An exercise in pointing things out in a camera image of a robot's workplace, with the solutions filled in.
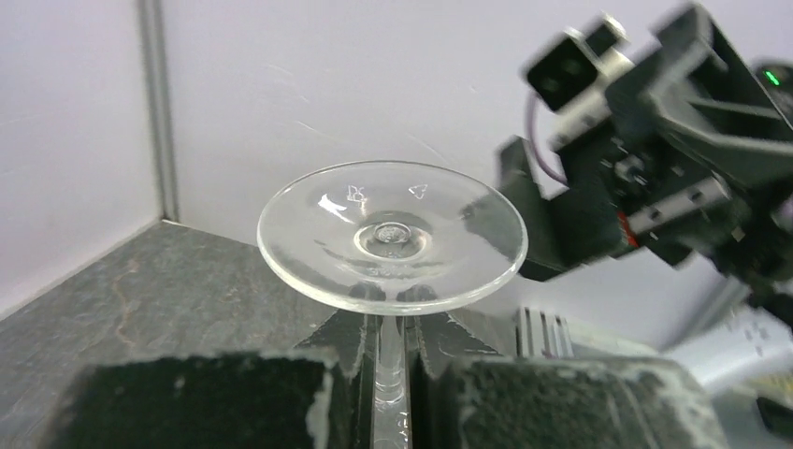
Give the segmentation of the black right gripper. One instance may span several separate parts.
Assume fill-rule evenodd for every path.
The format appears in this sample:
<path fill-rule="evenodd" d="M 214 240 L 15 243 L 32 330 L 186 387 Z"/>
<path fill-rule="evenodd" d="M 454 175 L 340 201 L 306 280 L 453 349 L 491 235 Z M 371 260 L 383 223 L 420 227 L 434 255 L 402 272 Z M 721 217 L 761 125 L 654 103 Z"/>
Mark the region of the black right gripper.
<path fill-rule="evenodd" d="M 639 249 L 671 266 L 698 253 L 772 297 L 792 278 L 792 122 L 703 5 L 674 10 L 654 35 L 606 88 L 609 118 L 556 151 L 567 190 L 543 197 L 522 138 L 497 152 L 497 190 L 526 225 L 519 274 L 545 282 Z"/>

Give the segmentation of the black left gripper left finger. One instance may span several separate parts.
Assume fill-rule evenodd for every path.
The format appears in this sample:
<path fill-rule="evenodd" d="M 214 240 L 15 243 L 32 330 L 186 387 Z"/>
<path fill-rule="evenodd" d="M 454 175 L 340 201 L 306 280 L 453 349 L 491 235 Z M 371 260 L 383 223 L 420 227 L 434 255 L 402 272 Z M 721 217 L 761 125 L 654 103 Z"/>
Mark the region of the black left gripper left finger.
<path fill-rule="evenodd" d="M 43 448 L 367 448 L 376 320 L 336 311 L 289 350 L 93 365 Z"/>

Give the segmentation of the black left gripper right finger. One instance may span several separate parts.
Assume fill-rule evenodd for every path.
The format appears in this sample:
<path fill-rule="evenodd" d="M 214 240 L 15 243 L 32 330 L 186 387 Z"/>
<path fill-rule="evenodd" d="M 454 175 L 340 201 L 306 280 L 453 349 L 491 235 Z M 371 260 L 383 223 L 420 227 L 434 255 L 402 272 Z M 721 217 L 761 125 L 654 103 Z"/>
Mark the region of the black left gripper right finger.
<path fill-rule="evenodd" d="M 506 355 L 447 313 L 410 332 L 417 448 L 725 448 L 709 395 L 661 358 Z"/>

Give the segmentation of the clear wine glass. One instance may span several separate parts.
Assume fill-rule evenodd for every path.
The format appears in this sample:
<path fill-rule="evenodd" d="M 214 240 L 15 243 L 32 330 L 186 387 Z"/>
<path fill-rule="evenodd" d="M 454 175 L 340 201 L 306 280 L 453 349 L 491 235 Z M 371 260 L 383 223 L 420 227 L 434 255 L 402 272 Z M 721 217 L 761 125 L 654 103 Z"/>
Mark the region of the clear wine glass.
<path fill-rule="evenodd" d="M 328 167 L 265 205 L 257 244 L 270 269 L 317 302 L 373 318 L 373 448 L 409 444 L 405 327 L 468 306 L 523 265 L 526 225 L 497 190 L 404 161 Z"/>

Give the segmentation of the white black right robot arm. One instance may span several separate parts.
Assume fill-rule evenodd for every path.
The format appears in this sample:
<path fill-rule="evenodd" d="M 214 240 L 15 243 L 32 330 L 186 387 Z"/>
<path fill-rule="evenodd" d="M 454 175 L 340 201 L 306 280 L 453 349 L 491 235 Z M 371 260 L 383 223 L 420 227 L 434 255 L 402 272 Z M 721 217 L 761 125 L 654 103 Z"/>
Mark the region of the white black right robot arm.
<path fill-rule="evenodd" d="M 519 272 L 545 282 L 645 249 L 676 267 L 697 253 L 778 311 L 792 278 L 791 76 L 750 68 L 700 4 L 674 10 L 633 62 L 602 15 L 531 61 L 531 103 L 559 117 L 550 146 L 564 191 L 542 195 L 532 138 L 499 153 L 497 193 L 527 231 Z"/>

